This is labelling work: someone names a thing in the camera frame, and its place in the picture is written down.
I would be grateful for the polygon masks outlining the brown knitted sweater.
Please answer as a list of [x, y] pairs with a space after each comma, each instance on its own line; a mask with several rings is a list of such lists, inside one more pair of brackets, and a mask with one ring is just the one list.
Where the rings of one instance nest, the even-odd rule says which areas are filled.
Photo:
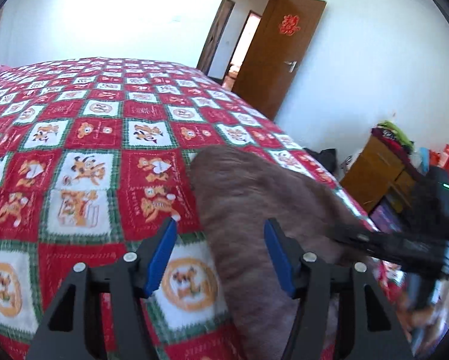
[[189, 180], [226, 303], [249, 359], [280, 359], [297, 311], [280, 288], [263, 237], [267, 219], [325, 262], [369, 263], [328, 238], [359, 220], [327, 185], [227, 145], [199, 150]]

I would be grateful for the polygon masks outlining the green folded clothes stack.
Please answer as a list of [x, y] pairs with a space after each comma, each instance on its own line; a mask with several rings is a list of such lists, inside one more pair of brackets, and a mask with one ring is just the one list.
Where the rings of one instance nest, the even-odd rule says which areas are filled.
[[394, 138], [403, 146], [409, 149], [410, 151], [414, 150], [414, 142], [411, 141], [407, 135], [393, 122], [390, 120], [384, 120], [377, 124], [377, 127], [386, 130], [388, 133], [391, 133]]

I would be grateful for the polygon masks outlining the black clothes pile on floor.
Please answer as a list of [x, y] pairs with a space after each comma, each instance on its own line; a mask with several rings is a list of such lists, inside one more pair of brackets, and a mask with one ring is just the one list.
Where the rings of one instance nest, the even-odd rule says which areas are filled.
[[305, 148], [305, 151], [313, 157], [317, 162], [319, 162], [328, 172], [334, 173], [337, 169], [337, 150], [336, 149], [325, 149], [320, 152], [311, 150], [310, 148]]

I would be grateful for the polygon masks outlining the pink storage box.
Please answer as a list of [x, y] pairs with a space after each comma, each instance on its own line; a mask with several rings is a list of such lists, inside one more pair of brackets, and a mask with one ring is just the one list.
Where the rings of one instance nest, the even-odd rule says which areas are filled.
[[384, 233], [400, 233], [402, 224], [392, 206], [383, 198], [371, 211], [369, 218]]

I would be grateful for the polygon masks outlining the brown wooden desk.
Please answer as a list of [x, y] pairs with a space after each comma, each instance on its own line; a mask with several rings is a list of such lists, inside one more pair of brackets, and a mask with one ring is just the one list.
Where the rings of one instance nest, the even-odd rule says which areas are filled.
[[376, 136], [370, 136], [340, 183], [367, 214], [386, 197], [399, 213], [411, 206], [412, 190], [420, 177], [409, 162], [401, 160]]

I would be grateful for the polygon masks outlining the red patchwork bed quilt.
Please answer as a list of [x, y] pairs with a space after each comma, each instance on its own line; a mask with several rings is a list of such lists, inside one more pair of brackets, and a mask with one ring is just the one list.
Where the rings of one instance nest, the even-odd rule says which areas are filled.
[[78, 58], [0, 70], [0, 356], [24, 359], [76, 263], [107, 264], [175, 219], [163, 286], [145, 303], [161, 359], [242, 359], [187, 170], [228, 145], [332, 189], [337, 180], [270, 119], [202, 72], [164, 61]]

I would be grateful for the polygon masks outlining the brown wooden door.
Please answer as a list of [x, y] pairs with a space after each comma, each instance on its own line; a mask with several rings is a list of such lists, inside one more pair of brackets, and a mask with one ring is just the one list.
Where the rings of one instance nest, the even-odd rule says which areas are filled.
[[[325, 7], [323, 0], [269, 0], [232, 87], [268, 119], [277, 116]], [[300, 17], [291, 37], [279, 33], [285, 15]]]

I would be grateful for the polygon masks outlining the red paper door decoration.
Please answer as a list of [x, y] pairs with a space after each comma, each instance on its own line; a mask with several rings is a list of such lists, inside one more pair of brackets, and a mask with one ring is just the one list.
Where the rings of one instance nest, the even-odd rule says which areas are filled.
[[300, 17], [297, 15], [285, 15], [279, 24], [279, 33], [291, 37], [301, 30]]

